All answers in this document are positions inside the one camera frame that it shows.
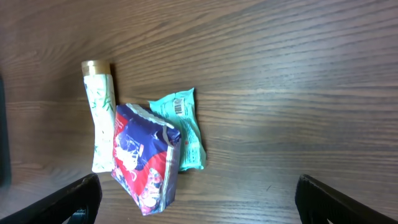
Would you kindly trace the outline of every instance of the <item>black object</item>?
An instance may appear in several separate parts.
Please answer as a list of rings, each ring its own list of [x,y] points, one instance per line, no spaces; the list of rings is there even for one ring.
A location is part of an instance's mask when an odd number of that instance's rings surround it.
[[[11,183],[11,166],[8,148],[6,101],[4,85],[0,79],[0,188]]]
[[[303,224],[397,224],[326,184],[302,174],[295,202]]]
[[[0,224],[92,224],[102,198],[100,180],[89,174],[36,203],[0,220]]]

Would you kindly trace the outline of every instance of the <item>wooden table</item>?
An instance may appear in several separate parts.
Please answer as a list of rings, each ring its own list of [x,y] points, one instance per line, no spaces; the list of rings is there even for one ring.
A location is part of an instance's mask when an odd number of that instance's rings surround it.
[[[396,0],[1,1],[0,217],[91,172],[80,62],[100,58],[120,103],[194,86],[208,161],[149,217],[100,174],[97,223],[300,223],[301,173],[398,219],[397,15]]]

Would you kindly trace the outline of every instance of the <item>brown cap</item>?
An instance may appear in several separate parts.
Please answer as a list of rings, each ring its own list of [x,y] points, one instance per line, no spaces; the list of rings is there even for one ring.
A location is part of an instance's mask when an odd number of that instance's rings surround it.
[[[103,60],[89,60],[82,62],[81,70],[83,71],[83,76],[111,74],[109,62]]]

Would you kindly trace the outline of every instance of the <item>barcode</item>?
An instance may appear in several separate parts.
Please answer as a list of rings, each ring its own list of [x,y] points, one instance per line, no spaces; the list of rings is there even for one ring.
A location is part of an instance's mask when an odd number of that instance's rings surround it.
[[[174,111],[177,115],[183,115],[183,99],[174,100]]]

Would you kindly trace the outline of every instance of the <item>plastic packaging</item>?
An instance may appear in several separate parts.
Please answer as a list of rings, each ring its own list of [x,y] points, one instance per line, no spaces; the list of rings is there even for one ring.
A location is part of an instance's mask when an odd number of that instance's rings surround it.
[[[115,98],[109,63],[90,60],[81,63],[91,115],[95,126],[93,172],[113,169],[113,127]]]
[[[180,162],[180,131],[139,105],[116,108],[111,175],[143,215],[174,201]]]
[[[152,112],[164,117],[181,131],[180,171],[190,168],[204,169],[206,164],[206,153],[195,118],[193,91],[192,88],[149,102]]]

